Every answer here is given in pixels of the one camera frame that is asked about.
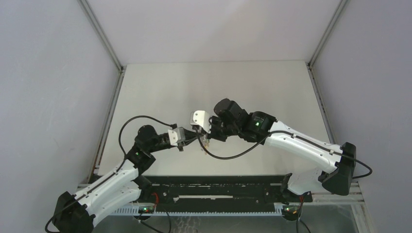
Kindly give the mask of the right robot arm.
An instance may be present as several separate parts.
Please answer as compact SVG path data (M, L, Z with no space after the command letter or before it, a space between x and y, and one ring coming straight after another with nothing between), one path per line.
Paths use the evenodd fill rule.
M302 194L318 190L340 196L349 194L356 166L354 144L317 140L267 113L248 113L230 99L218 102L214 113L209 121L209 138L225 141L229 136L238 136L249 143L286 150L315 165L310 171L286 176L280 190L283 200L293 202Z

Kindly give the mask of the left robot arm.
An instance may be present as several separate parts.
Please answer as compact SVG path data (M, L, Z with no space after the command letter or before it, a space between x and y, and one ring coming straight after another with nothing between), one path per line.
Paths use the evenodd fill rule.
M153 126L142 126L131 149L110 172L74 194L65 192L59 196L45 232L50 232L49 225L53 224L59 233L90 233L125 204L136 200L147 202L152 190L143 173L155 162L152 153L173 147L182 150L210 132L210 128L200 126L191 131L171 125L168 132L158 134Z

